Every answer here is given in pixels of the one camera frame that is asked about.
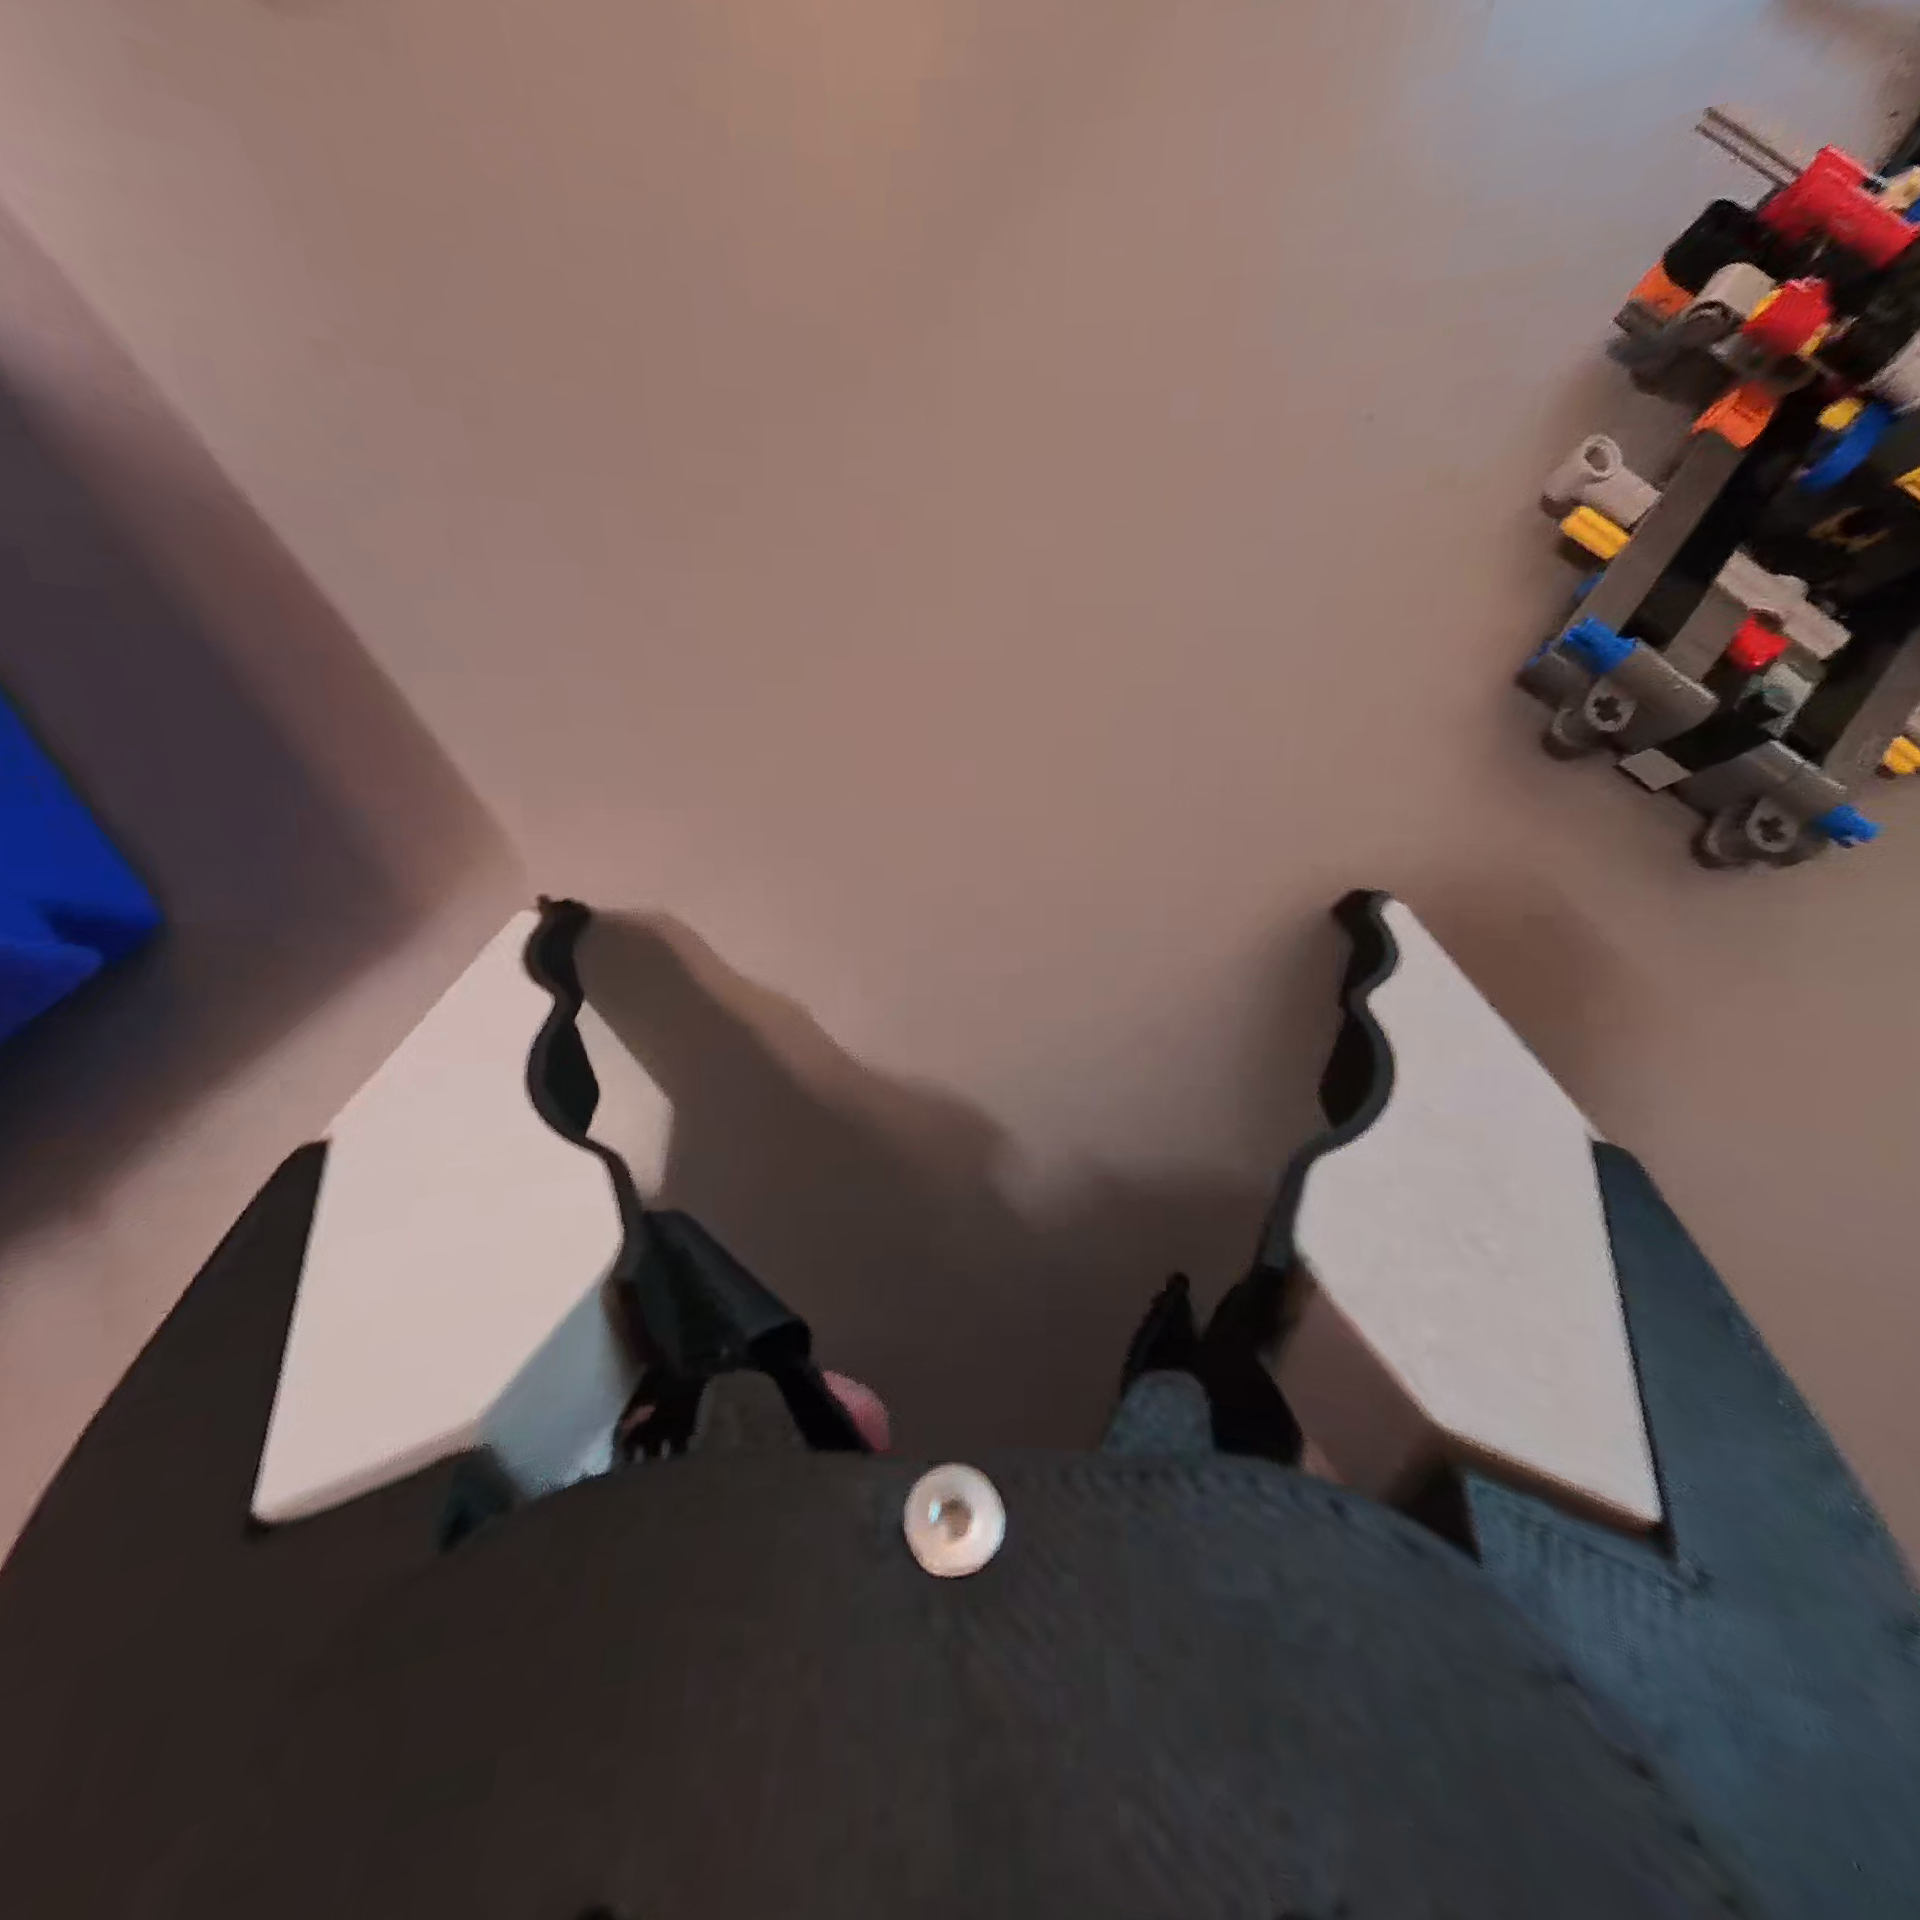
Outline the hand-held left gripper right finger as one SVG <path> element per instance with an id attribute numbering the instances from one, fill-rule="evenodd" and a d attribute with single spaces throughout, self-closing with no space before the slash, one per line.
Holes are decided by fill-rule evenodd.
<path id="1" fill-rule="evenodd" d="M 1351 949 L 1323 1125 L 1265 1246 L 1286 1293 L 1274 1366 L 1310 1451 L 1382 1504 L 1463 1470 L 1654 1531 L 1599 1133 L 1403 901 L 1354 891 L 1335 923 Z"/>

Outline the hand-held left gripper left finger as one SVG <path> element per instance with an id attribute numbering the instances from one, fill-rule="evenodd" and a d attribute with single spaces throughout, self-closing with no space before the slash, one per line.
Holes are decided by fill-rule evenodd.
<path id="1" fill-rule="evenodd" d="M 671 1104 L 587 1002 L 589 923 L 507 918 L 330 1125 L 252 1520 L 458 1457 L 533 1500 L 614 1468 Z"/>

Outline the multicoloured lego model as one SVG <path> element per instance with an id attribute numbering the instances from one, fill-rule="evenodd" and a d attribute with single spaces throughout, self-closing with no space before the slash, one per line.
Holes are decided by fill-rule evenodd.
<path id="1" fill-rule="evenodd" d="M 1617 310 L 1613 358 L 1689 420 L 1660 477 L 1603 434 L 1542 484 L 1571 611 L 1515 684 L 1542 750 L 1695 818 L 1711 872 L 1862 849 L 1915 780 L 1917 132 L 1882 161 L 1695 130 L 1763 182 L 1716 198 Z"/>

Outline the blue cloth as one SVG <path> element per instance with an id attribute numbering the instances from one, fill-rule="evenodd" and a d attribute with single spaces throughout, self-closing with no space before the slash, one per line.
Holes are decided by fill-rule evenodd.
<path id="1" fill-rule="evenodd" d="M 159 928 L 145 878 L 3 701 L 3 1040 L 139 953 Z"/>

